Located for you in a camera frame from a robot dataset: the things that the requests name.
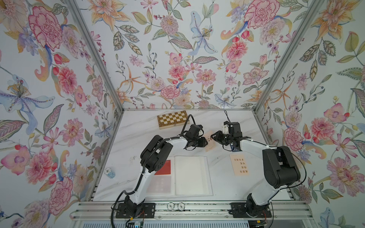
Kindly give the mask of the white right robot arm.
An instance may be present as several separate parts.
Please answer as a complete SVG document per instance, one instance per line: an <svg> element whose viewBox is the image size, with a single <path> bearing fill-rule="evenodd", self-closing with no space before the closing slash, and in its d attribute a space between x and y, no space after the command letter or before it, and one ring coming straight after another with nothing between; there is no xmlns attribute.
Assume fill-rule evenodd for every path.
<svg viewBox="0 0 365 228"><path fill-rule="evenodd" d="M211 138L222 146L232 146L262 159L264 180L248 195L247 206L268 206L280 190L301 178L294 155L287 146L267 145L243 136L238 122L224 122L223 130L215 132Z"/></svg>

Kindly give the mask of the beige card red characters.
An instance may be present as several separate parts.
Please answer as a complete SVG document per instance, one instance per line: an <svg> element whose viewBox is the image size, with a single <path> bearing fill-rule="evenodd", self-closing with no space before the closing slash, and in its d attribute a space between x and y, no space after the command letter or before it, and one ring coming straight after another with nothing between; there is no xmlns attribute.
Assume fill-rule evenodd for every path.
<svg viewBox="0 0 365 228"><path fill-rule="evenodd" d="M207 145L204 147L206 152L209 152L213 149L215 149L216 147L216 142L211 138L211 136L214 134L213 131L209 131L207 133L205 133L203 136L204 138L207 140Z"/></svg>

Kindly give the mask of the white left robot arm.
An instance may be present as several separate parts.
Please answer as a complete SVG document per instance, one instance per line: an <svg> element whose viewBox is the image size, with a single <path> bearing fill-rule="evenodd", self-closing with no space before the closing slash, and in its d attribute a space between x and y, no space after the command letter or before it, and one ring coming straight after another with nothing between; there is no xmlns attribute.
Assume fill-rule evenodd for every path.
<svg viewBox="0 0 365 228"><path fill-rule="evenodd" d="M178 136L170 138L154 136L141 153L141 170L134 189L131 192L124 191L125 203L142 204L152 177L165 165L171 151L174 148L185 150L189 147L205 147L208 142L203 134L202 125L192 124L189 130L182 131Z"/></svg>

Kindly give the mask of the white photo album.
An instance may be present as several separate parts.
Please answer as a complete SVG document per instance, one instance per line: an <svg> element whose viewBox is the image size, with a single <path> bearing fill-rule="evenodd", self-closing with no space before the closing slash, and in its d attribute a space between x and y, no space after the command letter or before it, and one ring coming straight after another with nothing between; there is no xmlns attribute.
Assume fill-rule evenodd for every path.
<svg viewBox="0 0 365 228"><path fill-rule="evenodd" d="M154 175L147 189L148 198L212 196L208 161L203 156L176 156L170 175Z"/></svg>

